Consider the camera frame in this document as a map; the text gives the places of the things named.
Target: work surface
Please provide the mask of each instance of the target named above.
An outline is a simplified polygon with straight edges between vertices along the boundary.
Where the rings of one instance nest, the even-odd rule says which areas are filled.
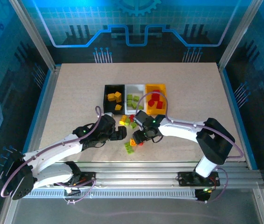
[[[78,126],[94,123],[95,106],[103,108],[104,85],[146,83],[166,84],[170,117],[187,121],[215,118],[242,147],[215,63],[63,64],[40,147],[61,140]],[[120,117],[115,116],[117,125]],[[197,143],[176,137],[164,137],[156,144],[145,142],[128,155],[124,143],[129,142],[135,130],[128,127],[126,139],[108,141],[102,148],[89,148],[65,160],[199,161],[203,157]],[[238,152],[232,148],[229,155]]]

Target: blue edge strip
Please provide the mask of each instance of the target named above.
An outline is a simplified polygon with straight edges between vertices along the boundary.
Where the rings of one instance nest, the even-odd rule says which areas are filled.
[[[248,154],[248,157],[249,157],[249,160],[250,160],[250,163],[251,163],[251,168],[252,169],[257,169],[257,163],[255,162],[254,155],[253,155],[253,152],[252,152],[252,149],[251,149],[251,145],[249,143],[248,136],[247,136],[247,133],[246,133],[246,130],[245,130],[245,127],[244,127],[244,123],[242,121],[241,114],[240,114],[239,108],[237,106],[236,99],[235,99],[235,96],[233,94],[233,90],[231,88],[231,84],[229,82],[229,77],[228,77],[227,72],[226,72],[225,69],[223,70],[223,75],[224,75],[224,79],[226,81],[227,88],[228,88],[229,93],[230,93],[230,98],[231,98],[232,104],[233,104],[235,112],[236,112],[236,119],[239,122],[239,126],[240,126],[240,129],[241,129],[241,132],[242,132],[243,140],[244,140],[244,143],[245,143],[245,146],[246,146],[247,154]]]
[[[235,99],[234,95],[232,94],[233,90],[231,88],[231,84],[229,82],[229,78],[228,78],[228,75],[227,75],[227,72],[226,72],[225,69],[223,70],[223,74],[224,74],[224,78],[226,80],[227,88],[228,88],[229,93],[230,93],[231,101],[233,103],[233,106],[234,106],[234,109],[235,109],[235,112],[236,112],[236,119],[238,120],[239,125],[240,125],[240,129],[241,129],[241,132],[242,132],[242,135],[243,135],[243,140],[244,140],[244,143],[245,143],[245,146],[246,146],[246,149],[247,149],[247,153],[248,153],[248,157],[249,157],[252,169],[257,169],[257,163],[255,162],[254,155],[253,155],[253,152],[252,152],[252,149],[251,149],[251,145],[249,143],[248,136],[247,136],[247,133],[246,133],[245,128],[244,128],[244,123],[242,121],[240,111],[239,111],[239,109],[237,107],[236,99]],[[48,73],[47,73],[47,76],[46,76],[46,79],[45,79],[45,82],[44,82],[44,86],[43,86],[43,89],[41,91],[37,107],[35,109],[35,114],[34,114],[33,120],[31,122],[31,125],[30,125],[30,128],[29,128],[28,136],[27,136],[25,144],[24,144],[23,153],[26,153],[28,151],[28,146],[29,146],[30,141],[31,141],[33,130],[35,128],[37,117],[39,115],[39,111],[40,111],[40,108],[41,108],[41,104],[42,104],[42,101],[43,101],[43,98],[44,98],[44,95],[45,95],[45,90],[47,88],[50,76],[51,76],[51,71],[48,70]]]
[[[30,141],[31,141],[31,137],[33,135],[35,124],[37,122],[37,118],[38,118],[38,115],[39,115],[39,112],[40,112],[41,104],[42,104],[42,101],[43,101],[43,98],[44,98],[44,95],[45,95],[45,91],[46,91],[46,88],[47,88],[47,85],[48,85],[48,82],[49,82],[49,78],[50,78],[51,75],[52,75],[51,71],[48,70],[47,76],[46,76],[46,79],[45,79],[45,82],[44,82],[44,85],[43,85],[43,88],[42,88],[42,91],[41,91],[41,94],[40,94],[40,98],[38,100],[38,104],[37,104],[37,107],[35,109],[35,114],[34,114],[33,120],[31,121],[31,125],[30,125],[29,131],[28,131],[28,135],[26,137],[26,141],[25,141],[22,153],[26,153],[28,151],[28,147],[29,147],[29,144],[30,144]]]

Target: orange tray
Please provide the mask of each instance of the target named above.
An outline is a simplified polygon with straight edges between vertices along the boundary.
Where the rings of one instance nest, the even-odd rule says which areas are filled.
[[[146,84],[146,93],[152,92],[154,90],[160,90],[160,92],[167,97],[165,84]],[[156,108],[157,102],[155,102],[155,104],[152,107],[150,107],[148,105],[148,102],[151,99],[152,99],[152,95],[146,96],[146,113],[149,115],[165,114],[167,105],[164,97],[160,95],[160,101],[163,102],[162,109]]]

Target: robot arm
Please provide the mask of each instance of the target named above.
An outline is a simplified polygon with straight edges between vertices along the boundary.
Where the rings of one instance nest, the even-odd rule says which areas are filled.
[[[116,131],[115,120],[109,115],[103,115],[93,133],[80,141],[67,143],[69,140],[85,136],[94,126],[95,124],[92,123],[78,127],[72,134],[52,144],[51,146],[60,143],[59,146],[48,151],[45,149],[50,146],[24,155],[18,151],[10,154],[0,174],[0,179],[3,183],[6,183],[12,173],[25,161],[32,157],[34,158],[24,165],[7,185],[6,191],[11,198],[18,200],[27,195],[32,189],[57,182],[72,185],[81,178],[80,169],[73,162],[55,164],[56,162],[85,149],[97,147],[98,144],[102,146],[107,140],[122,140],[127,136],[126,127],[118,127],[118,131]]]
[[[213,118],[209,118],[205,122],[182,121],[183,123],[192,124],[191,126],[186,126],[169,121],[164,115],[157,115],[156,118],[153,118],[145,112],[139,111],[135,115],[134,121],[140,126],[140,130],[133,134],[133,138],[137,144],[153,140],[158,136],[161,138],[163,136],[175,136],[198,143],[204,153],[204,157],[197,164],[195,173],[202,178],[207,178],[214,168],[225,162],[232,145],[221,136],[204,128],[197,128],[196,125],[209,126],[216,129],[235,142],[230,133]]]

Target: cube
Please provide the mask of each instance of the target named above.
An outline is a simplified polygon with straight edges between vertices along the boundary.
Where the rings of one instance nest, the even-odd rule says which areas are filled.
[[[122,98],[122,94],[121,94],[120,92],[116,92],[116,93],[114,94],[114,97],[115,97],[115,99]]]
[[[132,146],[130,146],[130,142],[125,143],[125,148],[126,148],[128,154],[134,153]]]
[[[121,105],[117,104],[117,105],[115,106],[115,110],[116,110],[116,111],[120,111],[121,109],[122,109],[122,106],[121,106]]]
[[[126,119],[127,119],[127,116],[126,116],[126,115],[123,115],[123,116],[121,117],[121,120],[119,121],[119,124],[120,124],[120,125],[125,125],[125,121],[126,121]]]
[[[114,101],[115,100],[114,93],[107,94],[107,99],[108,101]]]
[[[127,100],[129,100],[129,99],[130,99],[130,100],[133,100],[133,95],[132,95],[132,94],[128,94],[128,95],[127,95]]]
[[[132,107],[133,107],[133,109],[135,110],[136,107],[137,107],[137,103],[132,101]]]
[[[130,146],[137,146],[136,142],[134,139],[130,139]]]
[[[126,118],[126,120],[125,120],[125,125],[129,125],[130,124],[130,119],[129,118]]]
[[[130,126],[131,126],[132,129],[134,129],[134,128],[137,127],[137,124],[136,124],[135,122],[131,122],[131,123],[130,123]]]
[[[129,99],[129,100],[127,101],[127,106],[132,106],[132,100],[131,100],[131,99]]]
[[[149,101],[147,102],[147,104],[148,104],[150,107],[152,107],[152,106],[154,106],[155,101],[153,101],[153,100],[151,99],[151,100],[149,100]]]
[[[163,106],[163,102],[162,101],[158,101],[157,102],[157,109],[162,109],[162,106]]]
[[[133,101],[138,102],[139,101],[139,96],[134,96],[133,97]]]

